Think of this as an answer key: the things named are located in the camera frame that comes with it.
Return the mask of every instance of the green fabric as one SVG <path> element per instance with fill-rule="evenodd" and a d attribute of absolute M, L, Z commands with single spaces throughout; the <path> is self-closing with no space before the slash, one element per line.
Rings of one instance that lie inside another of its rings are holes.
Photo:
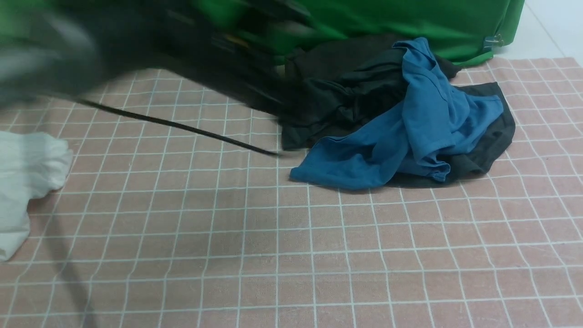
<path fill-rule="evenodd" d="M 228 26 L 244 8 L 239 0 L 199 0 L 201 8 L 221 26 Z M 460 65 L 492 58 L 485 37 L 501 35 L 512 43 L 525 0 L 298 0 L 312 14 L 317 33 L 298 39 L 274 32 L 271 46 L 279 55 L 293 48 L 364 34 L 393 32 L 424 36 L 433 51 Z"/>

